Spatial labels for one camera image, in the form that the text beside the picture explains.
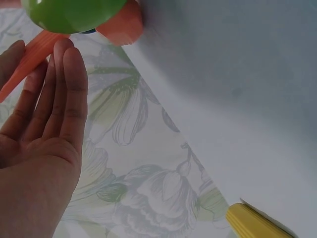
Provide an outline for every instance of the palm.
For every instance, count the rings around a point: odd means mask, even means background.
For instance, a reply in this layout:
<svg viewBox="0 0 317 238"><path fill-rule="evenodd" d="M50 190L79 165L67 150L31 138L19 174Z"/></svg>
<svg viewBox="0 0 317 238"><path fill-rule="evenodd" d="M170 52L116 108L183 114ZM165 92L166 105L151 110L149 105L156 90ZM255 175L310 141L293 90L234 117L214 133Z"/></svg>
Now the palm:
<svg viewBox="0 0 317 238"><path fill-rule="evenodd" d="M24 44L8 52L0 77L13 73ZM83 59L69 39L26 79L0 129L0 237L52 237L79 180L87 91Z"/></svg>

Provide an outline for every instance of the yellow plastic piece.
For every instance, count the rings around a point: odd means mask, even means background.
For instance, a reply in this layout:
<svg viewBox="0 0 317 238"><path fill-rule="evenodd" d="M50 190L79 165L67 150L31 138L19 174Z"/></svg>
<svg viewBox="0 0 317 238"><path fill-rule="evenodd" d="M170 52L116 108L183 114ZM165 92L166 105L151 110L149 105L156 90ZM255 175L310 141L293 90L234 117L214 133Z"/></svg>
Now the yellow plastic piece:
<svg viewBox="0 0 317 238"><path fill-rule="evenodd" d="M292 238L246 204L236 203L230 206L226 219L241 238Z"/></svg>

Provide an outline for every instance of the orange toy part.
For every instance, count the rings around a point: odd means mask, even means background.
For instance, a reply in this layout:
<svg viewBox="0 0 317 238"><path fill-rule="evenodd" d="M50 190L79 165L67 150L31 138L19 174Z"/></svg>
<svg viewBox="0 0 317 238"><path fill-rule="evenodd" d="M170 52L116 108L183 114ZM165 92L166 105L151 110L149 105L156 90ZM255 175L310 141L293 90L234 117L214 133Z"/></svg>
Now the orange toy part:
<svg viewBox="0 0 317 238"><path fill-rule="evenodd" d="M123 8L96 31L116 46L133 44L143 33L141 8L135 0L127 0Z"/></svg>
<svg viewBox="0 0 317 238"><path fill-rule="evenodd" d="M9 81L0 91L0 103L28 76L41 62L53 53L55 43L70 35L51 33L43 30L25 46L24 56Z"/></svg>

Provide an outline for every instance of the green balloon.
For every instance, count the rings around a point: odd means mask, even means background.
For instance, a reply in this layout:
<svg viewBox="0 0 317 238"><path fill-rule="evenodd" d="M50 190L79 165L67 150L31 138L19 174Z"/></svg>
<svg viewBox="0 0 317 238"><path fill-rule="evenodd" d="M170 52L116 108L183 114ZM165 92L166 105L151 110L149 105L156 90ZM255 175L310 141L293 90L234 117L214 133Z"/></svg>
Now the green balloon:
<svg viewBox="0 0 317 238"><path fill-rule="evenodd" d="M117 14L126 0L21 0L31 20L55 33L89 31Z"/></svg>

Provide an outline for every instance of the floral fabric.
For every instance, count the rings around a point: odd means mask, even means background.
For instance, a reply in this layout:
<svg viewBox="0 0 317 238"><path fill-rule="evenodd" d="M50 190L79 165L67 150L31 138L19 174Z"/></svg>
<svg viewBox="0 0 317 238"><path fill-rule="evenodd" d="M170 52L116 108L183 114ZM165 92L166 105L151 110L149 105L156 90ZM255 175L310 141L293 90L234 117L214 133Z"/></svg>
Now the floral fabric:
<svg viewBox="0 0 317 238"><path fill-rule="evenodd" d="M39 31L22 10L1 10L0 52ZM97 33L71 39L89 74L89 115L82 174L54 237L233 237L226 201L122 48ZM0 104L1 124L20 91Z"/></svg>

